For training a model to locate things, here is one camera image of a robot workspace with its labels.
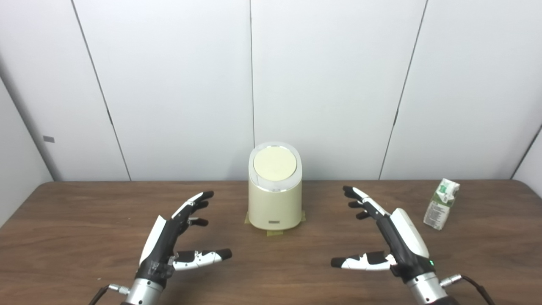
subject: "black cable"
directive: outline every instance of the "black cable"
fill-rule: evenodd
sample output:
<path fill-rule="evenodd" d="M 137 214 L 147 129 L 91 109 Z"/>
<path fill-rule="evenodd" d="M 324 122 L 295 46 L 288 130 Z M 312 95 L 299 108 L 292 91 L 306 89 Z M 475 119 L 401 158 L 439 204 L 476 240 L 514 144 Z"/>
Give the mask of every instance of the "black cable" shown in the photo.
<path fill-rule="evenodd" d="M 98 300 L 105 294 L 107 289 L 109 289 L 109 285 L 100 288 L 100 290 L 98 290 L 98 292 L 92 298 L 91 302 L 88 305 L 95 305 L 98 302 Z"/>
<path fill-rule="evenodd" d="M 486 300 L 486 302 L 489 305 L 495 305 L 495 302 L 493 302 L 493 300 L 491 299 L 491 297 L 489 296 L 489 294 L 487 293 L 486 289 L 483 286 L 478 285 L 478 283 L 476 283 L 474 280 L 472 280 L 468 276 L 461 275 L 461 278 L 463 278 L 465 281 L 471 283 L 474 287 L 476 287 L 476 290 L 478 290 L 478 292 L 482 295 L 483 299 Z"/>

